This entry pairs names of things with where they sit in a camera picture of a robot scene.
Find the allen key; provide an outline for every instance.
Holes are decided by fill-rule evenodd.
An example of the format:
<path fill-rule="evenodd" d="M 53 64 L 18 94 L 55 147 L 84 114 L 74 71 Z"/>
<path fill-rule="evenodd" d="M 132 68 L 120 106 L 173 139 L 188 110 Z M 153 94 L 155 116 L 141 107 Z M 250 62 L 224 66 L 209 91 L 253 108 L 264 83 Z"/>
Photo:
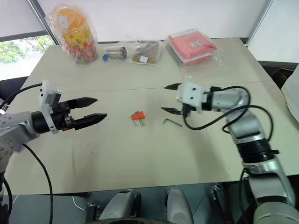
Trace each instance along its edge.
<path fill-rule="evenodd" d="M 176 124 L 176 125 L 178 125 L 178 126 L 181 126 L 182 127 L 182 125 L 180 125 L 179 123 L 177 123 L 177 122 L 175 122 L 175 121 L 173 121 L 173 120 L 170 120 L 170 119 L 168 119 L 168 118 L 166 118 L 164 121 L 163 121 L 163 123 L 162 124 L 164 124 L 166 121 L 170 121 L 170 122 L 172 122 L 173 124 Z"/>

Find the table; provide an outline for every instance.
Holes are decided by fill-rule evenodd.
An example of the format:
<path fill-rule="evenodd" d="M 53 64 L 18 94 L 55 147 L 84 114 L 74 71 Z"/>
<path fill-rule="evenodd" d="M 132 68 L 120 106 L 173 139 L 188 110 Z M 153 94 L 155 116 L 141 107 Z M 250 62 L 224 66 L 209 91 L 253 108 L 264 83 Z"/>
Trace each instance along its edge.
<path fill-rule="evenodd" d="M 232 84 L 248 88 L 252 104 L 267 108 L 273 115 L 275 129 L 271 145 L 272 149 L 280 150 L 285 172 L 298 174 L 299 125 L 290 115 L 284 96 L 239 39 L 215 41 L 224 50 L 227 61 L 235 63 L 228 63 L 222 73 L 200 74 L 191 81 L 207 89 L 211 85 Z M 89 107 L 73 110 L 74 118 L 97 112 L 108 114 L 97 125 L 56 135 L 46 133 L 29 143 L 44 162 L 54 193 L 239 179 L 241 158 L 231 137 L 221 131 L 224 120 L 201 131 L 171 122 L 162 124 L 165 118 L 183 124 L 180 116 L 160 109 L 181 108 L 175 100 L 176 92 L 163 89 L 182 81 L 179 68 L 168 52 L 156 67 L 108 64 L 100 60 L 74 66 L 58 47 L 50 47 L 24 86 L 44 78 L 59 83 L 63 90 L 61 100 L 84 96 L 99 99 Z M 39 110 L 37 94 L 38 89 L 31 89 L 17 96 L 9 112 Z M 135 127 L 129 118 L 135 111 L 145 111 L 144 127 Z M 268 117 L 262 111 L 254 111 L 268 133 Z M 189 122 L 200 126 L 218 116 L 217 112 L 194 112 Z M 6 177 L 14 194 L 49 192 L 42 169 L 26 150 L 12 156 Z"/>

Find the plastic container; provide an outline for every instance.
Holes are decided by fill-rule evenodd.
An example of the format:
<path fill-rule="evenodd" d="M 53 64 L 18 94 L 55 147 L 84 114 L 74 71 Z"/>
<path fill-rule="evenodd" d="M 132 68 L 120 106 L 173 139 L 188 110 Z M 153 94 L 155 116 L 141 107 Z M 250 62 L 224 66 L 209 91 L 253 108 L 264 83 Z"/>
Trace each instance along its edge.
<path fill-rule="evenodd" d="M 169 35 L 168 48 L 182 67 L 208 62 L 217 50 L 212 40 L 197 29 Z"/>
<path fill-rule="evenodd" d="M 76 63 L 85 64 L 95 60 L 97 50 L 96 36 L 88 19 L 78 9 L 60 5 L 46 17 L 64 51 L 72 55 Z"/>

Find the white wall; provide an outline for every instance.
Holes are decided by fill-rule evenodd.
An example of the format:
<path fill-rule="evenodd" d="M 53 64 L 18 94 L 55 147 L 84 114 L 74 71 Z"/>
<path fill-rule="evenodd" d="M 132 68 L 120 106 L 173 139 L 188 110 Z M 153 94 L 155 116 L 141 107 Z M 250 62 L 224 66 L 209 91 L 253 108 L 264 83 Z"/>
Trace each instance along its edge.
<path fill-rule="evenodd" d="M 26 0 L 0 0 L 0 37 L 42 30 Z"/>
<path fill-rule="evenodd" d="M 212 38 L 249 37 L 268 0 L 39 0 L 45 14 L 59 2 L 88 12 L 98 41 L 119 41 L 194 27 Z"/>
<path fill-rule="evenodd" d="M 299 0 L 274 0 L 248 49 L 258 61 L 299 63 Z"/>

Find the plastic packaging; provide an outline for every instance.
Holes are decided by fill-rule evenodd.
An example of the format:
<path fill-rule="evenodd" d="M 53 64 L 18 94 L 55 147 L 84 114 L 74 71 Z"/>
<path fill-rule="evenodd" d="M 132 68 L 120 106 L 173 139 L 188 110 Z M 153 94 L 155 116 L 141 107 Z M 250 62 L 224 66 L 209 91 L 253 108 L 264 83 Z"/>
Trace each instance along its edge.
<path fill-rule="evenodd" d="M 141 46 L 127 61 L 138 64 L 158 64 L 165 48 L 163 41 L 139 41 Z"/>
<path fill-rule="evenodd" d="M 103 61 L 115 62 L 119 59 L 137 64 L 158 64 L 165 45 L 162 41 L 118 42 L 103 49 Z"/>
<path fill-rule="evenodd" d="M 97 38 L 91 23 L 80 9 L 59 4 L 45 17 L 62 49 L 79 64 L 97 58 Z"/>
<path fill-rule="evenodd" d="M 212 60 L 218 65 L 223 62 L 219 47 L 197 29 L 169 35 L 168 49 L 182 67 L 205 64 Z"/>

